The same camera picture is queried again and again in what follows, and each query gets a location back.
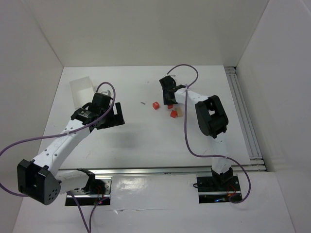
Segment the red block with letter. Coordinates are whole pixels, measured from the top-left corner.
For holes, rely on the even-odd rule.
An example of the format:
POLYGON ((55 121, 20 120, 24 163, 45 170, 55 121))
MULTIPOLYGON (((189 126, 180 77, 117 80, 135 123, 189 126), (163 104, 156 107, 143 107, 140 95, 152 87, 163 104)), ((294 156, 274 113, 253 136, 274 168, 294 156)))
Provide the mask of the red block with letter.
POLYGON ((153 108, 157 110, 160 107, 160 104, 156 101, 152 104, 153 108))

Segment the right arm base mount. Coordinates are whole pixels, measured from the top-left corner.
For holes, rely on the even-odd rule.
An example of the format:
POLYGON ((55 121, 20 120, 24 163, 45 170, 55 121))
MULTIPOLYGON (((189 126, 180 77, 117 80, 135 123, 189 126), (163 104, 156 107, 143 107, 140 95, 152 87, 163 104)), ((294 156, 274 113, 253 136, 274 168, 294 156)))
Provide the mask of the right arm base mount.
POLYGON ((218 185, 213 178, 197 177, 193 187, 198 190, 199 203, 238 202, 242 200, 238 176, 233 176, 225 184, 218 185))

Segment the red wood block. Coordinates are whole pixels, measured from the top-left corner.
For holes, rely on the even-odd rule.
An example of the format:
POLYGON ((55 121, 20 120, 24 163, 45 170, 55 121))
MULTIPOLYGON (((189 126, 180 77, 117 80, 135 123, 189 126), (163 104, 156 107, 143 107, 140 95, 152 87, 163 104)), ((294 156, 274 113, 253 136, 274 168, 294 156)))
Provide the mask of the red wood block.
POLYGON ((176 110, 172 110, 171 113, 170 113, 170 117, 172 117, 172 118, 178 117, 177 111, 176 110))

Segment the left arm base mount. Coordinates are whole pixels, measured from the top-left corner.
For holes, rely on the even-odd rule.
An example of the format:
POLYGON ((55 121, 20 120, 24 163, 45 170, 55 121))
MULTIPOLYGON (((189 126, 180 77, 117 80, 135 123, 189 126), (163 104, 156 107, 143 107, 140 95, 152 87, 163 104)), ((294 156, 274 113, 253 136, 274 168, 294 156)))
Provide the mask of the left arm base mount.
POLYGON ((100 182, 90 192, 77 188, 70 191, 80 206, 110 205, 112 176, 96 176, 96 179, 100 182))

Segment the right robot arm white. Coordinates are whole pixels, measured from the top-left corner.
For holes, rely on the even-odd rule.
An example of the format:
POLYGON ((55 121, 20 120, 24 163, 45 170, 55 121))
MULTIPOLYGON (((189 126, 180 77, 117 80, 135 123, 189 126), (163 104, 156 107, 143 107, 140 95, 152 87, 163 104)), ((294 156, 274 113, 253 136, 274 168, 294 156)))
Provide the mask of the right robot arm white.
POLYGON ((177 85, 171 76, 159 80, 165 105, 183 104, 185 107, 195 108, 198 126, 203 135, 210 138, 214 149, 212 158, 212 181, 208 184, 215 188, 226 189, 233 178, 233 169, 227 158, 225 132, 228 126, 228 117, 218 96, 204 96, 189 91, 185 85, 177 85))

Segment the natural wood block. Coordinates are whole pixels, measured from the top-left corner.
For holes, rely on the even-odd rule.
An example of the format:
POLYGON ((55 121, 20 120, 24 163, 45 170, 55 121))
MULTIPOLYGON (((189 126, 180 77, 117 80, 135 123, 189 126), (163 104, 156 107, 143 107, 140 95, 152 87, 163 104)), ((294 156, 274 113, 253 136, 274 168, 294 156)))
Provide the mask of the natural wood block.
POLYGON ((177 116, 178 117, 182 117, 183 116, 183 112, 180 108, 176 108, 176 112, 177 112, 177 116))

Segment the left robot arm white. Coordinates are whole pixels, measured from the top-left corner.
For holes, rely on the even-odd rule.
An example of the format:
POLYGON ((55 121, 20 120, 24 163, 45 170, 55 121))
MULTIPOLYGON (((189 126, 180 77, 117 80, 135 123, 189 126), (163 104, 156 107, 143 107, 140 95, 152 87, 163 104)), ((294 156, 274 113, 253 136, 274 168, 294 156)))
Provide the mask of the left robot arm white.
POLYGON ((20 193, 49 205, 60 194, 80 189, 85 194, 103 195, 106 184, 85 168, 59 173, 59 168, 78 144, 93 130, 111 128, 125 123, 121 104, 105 94, 95 93, 92 102, 77 109, 65 127, 64 136, 57 137, 32 160, 17 166, 20 193))

